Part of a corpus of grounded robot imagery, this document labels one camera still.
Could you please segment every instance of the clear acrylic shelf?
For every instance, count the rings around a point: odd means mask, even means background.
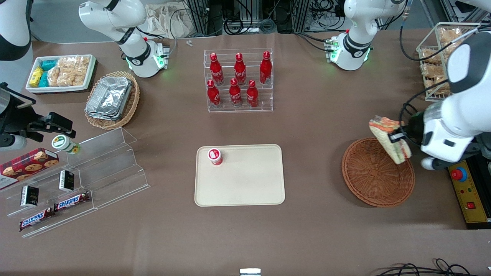
[[[19,223],[48,207],[53,208],[55,203],[83,192],[89,193],[90,201],[60,210],[55,216],[22,230],[23,238],[33,237],[149,188],[145,172],[136,163],[130,147],[135,141],[126,130],[118,128],[80,143],[81,150],[76,155],[57,152],[60,159],[57,166],[0,191],[7,217]],[[62,170],[75,174],[73,192],[58,188]],[[19,206],[21,189],[26,185],[39,188],[38,206]]]
[[[273,69],[271,71],[271,84],[262,84],[259,82],[259,66],[263,60],[263,52],[269,51],[271,53],[271,63]],[[212,79],[212,74],[210,72],[210,54],[217,54],[218,61],[220,62],[223,70],[223,76],[225,82],[221,86],[217,86],[220,99],[222,101],[222,107],[215,109],[212,108],[210,99],[206,91],[208,90],[206,86],[206,81]],[[244,64],[247,68],[247,82],[246,85],[241,86],[241,98],[242,106],[234,107],[230,100],[230,94],[228,90],[230,89],[230,79],[235,77],[234,65],[235,65],[235,54],[242,53]],[[273,111],[273,73],[274,73],[274,62],[273,62],[273,50],[271,48],[258,48],[258,49],[228,49],[228,50],[205,50],[204,53],[204,76],[205,76],[205,97],[206,104],[208,106],[208,112],[266,112]],[[259,106],[256,108],[249,108],[247,105],[247,83],[249,80],[256,81],[257,91],[259,93]]]

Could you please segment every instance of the red button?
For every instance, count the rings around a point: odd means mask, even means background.
[[[452,176],[452,179],[454,179],[454,180],[461,180],[464,177],[464,174],[459,169],[453,169],[452,172],[450,173],[450,175]]]

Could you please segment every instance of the coca-cola bottle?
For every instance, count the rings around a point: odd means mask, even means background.
[[[271,70],[273,69],[273,65],[271,64],[270,57],[270,52],[265,51],[263,53],[263,60],[261,61],[261,65],[259,66],[259,81],[262,84],[271,83]]]
[[[210,99],[211,107],[214,109],[221,108],[221,99],[218,88],[215,87],[213,80],[208,80],[208,98]]]
[[[244,61],[242,60],[242,54],[237,53],[235,55],[235,78],[237,79],[239,85],[244,85],[246,82],[246,68]]]
[[[217,54],[211,53],[210,54],[210,71],[212,72],[212,78],[215,81],[215,84],[220,86],[223,84],[224,79],[223,79],[223,71],[221,69],[221,64],[218,61]]]
[[[236,108],[239,108],[242,106],[242,99],[241,99],[241,88],[238,87],[238,82],[236,78],[232,78],[230,80],[230,89],[228,92],[230,93],[230,100],[232,101],[232,105]]]
[[[258,92],[254,80],[249,81],[249,88],[247,89],[247,105],[250,108],[256,108],[259,105]]]

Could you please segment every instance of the wicker basket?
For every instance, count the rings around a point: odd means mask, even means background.
[[[397,206],[414,188],[414,170],[409,160],[396,165],[376,138],[352,143],[344,153],[342,170],[348,188],[372,206]]]
[[[135,114],[136,106],[138,105],[138,100],[140,99],[140,88],[138,87],[138,83],[136,83],[135,78],[132,75],[128,74],[127,72],[120,72],[120,71],[113,72],[105,75],[105,77],[117,77],[117,78],[126,77],[129,80],[131,80],[133,83],[130,91],[130,96],[128,97],[128,101],[126,102],[126,106],[123,111],[123,117],[121,119],[117,121],[109,121],[109,120],[92,118],[89,115],[85,114],[85,117],[87,118],[87,120],[91,125],[95,127],[100,127],[105,130],[111,130],[111,129],[116,129],[118,127],[122,127],[131,120],[131,118]],[[102,78],[100,78],[92,87],[87,102],[90,100],[90,97],[92,97],[95,87],[99,84],[101,80]]]

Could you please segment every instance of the beige tray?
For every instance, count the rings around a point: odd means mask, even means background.
[[[220,150],[215,166],[208,150]],[[283,160],[276,144],[205,146],[196,153],[194,201],[198,206],[277,205],[285,200]]]

